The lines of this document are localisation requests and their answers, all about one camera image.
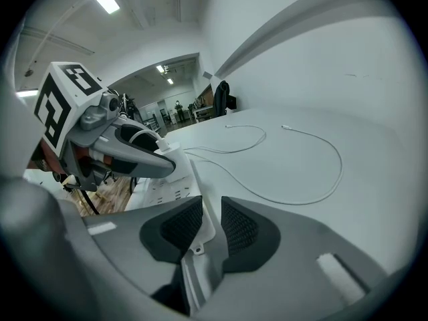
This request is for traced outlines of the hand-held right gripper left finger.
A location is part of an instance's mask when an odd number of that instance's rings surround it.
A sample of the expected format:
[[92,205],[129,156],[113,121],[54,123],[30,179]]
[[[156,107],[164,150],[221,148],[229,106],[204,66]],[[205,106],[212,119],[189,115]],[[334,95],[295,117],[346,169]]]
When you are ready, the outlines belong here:
[[100,321],[188,321],[181,260],[202,226],[201,196],[83,218],[60,203]]

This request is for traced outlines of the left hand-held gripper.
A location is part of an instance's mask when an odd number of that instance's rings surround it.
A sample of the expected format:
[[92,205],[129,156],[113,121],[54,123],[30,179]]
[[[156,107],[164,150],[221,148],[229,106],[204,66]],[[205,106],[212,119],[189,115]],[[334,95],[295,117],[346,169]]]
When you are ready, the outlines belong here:
[[[127,177],[161,179],[176,164],[157,154],[156,140],[148,133],[130,139],[146,127],[119,117],[120,102],[82,64],[52,62],[37,93],[33,113],[45,126],[44,141],[58,157],[73,189],[96,191],[108,172]],[[94,149],[112,158],[103,162],[77,159],[74,146]]]

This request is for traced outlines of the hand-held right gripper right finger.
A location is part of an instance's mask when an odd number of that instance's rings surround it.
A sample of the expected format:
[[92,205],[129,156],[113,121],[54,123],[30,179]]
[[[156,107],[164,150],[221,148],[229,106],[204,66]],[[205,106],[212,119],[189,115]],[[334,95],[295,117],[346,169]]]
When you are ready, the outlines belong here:
[[363,294],[387,276],[351,242],[303,215],[224,196],[221,227],[221,281],[199,321],[322,321],[342,311],[345,299],[318,264],[324,254]]

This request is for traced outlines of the white power strip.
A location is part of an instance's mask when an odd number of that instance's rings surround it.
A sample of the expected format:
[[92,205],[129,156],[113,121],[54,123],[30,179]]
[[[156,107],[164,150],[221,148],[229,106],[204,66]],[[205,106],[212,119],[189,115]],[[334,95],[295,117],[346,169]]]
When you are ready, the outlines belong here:
[[[125,207],[126,211],[180,202],[184,198],[201,195],[195,163],[187,165],[189,176],[168,183],[165,179],[138,179]],[[202,200],[202,224],[179,264],[184,288],[184,300],[189,313],[196,314],[221,282],[221,260],[225,257],[224,236],[210,205]]]

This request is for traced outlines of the person's left hand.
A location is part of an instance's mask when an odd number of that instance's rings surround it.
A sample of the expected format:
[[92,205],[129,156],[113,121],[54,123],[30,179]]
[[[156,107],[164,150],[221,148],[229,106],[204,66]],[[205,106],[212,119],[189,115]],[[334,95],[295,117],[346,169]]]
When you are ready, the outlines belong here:
[[77,159],[88,157],[94,159],[95,161],[103,162],[104,164],[110,166],[112,164],[112,157],[102,154],[101,152],[92,150],[91,148],[83,148],[80,146],[74,146]]

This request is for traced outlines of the white table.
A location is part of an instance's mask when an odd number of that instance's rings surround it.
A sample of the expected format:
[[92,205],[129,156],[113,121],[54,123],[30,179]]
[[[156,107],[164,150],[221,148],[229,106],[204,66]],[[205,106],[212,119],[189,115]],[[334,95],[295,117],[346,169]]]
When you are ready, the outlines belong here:
[[195,118],[196,123],[210,120],[213,118],[213,107],[206,106],[206,107],[193,110],[193,116]]

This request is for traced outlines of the black jacket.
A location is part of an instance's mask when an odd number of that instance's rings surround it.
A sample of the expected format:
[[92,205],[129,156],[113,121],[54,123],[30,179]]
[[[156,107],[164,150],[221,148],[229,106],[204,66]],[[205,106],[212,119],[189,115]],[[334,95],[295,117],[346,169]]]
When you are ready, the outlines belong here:
[[227,97],[229,93],[230,93],[229,84],[225,80],[221,81],[220,84],[217,86],[213,97],[214,98],[213,109],[214,109],[215,117],[226,115]]

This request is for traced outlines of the white ceiling pipe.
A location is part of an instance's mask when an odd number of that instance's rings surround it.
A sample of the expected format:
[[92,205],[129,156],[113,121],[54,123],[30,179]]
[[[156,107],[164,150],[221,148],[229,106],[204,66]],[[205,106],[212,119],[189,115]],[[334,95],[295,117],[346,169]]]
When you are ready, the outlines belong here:
[[82,45],[78,45],[74,42],[71,42],[69,40],[66,40],[62,37],[58,37],[58,36],[53,35],[53,34],[48,35],[47,32],[44,32],[38,28],[25,26],[23,28],[23,30],[21,31],[21,34],[28,36],[28,37],[39,39],[41,41],[43,41],[43,40],[48,41],[52,44],[74,50],[76,52],[79,52],[79,53],[87,55],[87,56],[91,56],[92,54],[94,54],[94,51],[92,51],[92,50],[90,50],[90,49],[88,49]]

